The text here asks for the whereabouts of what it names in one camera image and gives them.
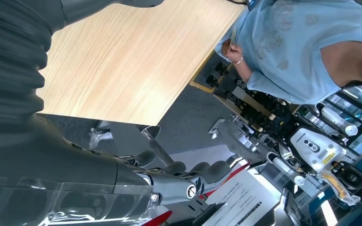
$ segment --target tabletop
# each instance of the tabletop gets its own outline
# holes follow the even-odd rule
[[[114,4],[53,36],[42,113],[157,125],[242,5],[165,0]]]

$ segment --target hand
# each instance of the hand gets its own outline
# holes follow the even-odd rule
[[[213,165],[201,162],[189,172],[186,171],[185,164],[180,161],[176,161],[164,169],[148,170],[136,166],[136,161],[148,162],[152,159],[151,157],[152,154],[145,153],[137,157],[115,156],[116,161],[122,160],[129,170],[135,172],[147,185],[153,186],[153,193],[159,194],[154,200],[157,205],[187,202],[197,195],[214,191],[227,180],[232,170],[225,161],[218,161]]]
[[[242,60],[242,48],[238,45],[231,44],[231,39],[226,40],[222,44],[221,53],[233,64]]]

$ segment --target black cable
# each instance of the black cable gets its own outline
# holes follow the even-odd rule
[[[232,2],[232,3],[237,4],[237,5],[246,5],[246,1],[245,2],[237,2],[237,1],[234,1],[234,0],[226,0],[226,1]]]

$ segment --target bracelet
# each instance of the bracelet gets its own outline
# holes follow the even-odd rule
[[[242,61],[243,61],[243,54],[241,55],[241,59],[240,59],[238,62],[232,62],[232,61],[231,61],[231,63],[233,63],[233,64],[235,64],[235,65],[238,65],[238,64],[240,64]]]

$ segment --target robotic arm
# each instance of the robotic arm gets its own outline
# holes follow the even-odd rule
[[[216,189],[230,168],[220,161],[185,172],[138,167],[64,140],[35,115],[43,100],[38,70],[54,32],[112,3],[154,7],[163,0],[0,0],[0,226],[117,221],[134,224],[157,205],[185,202]]]
[[[335,111],[326,107],[324,104],[305,105],[305,107],[316,117],[320,117],[334,129],[347,137],[355,136],[358,132],[357,126],[343,119]]]

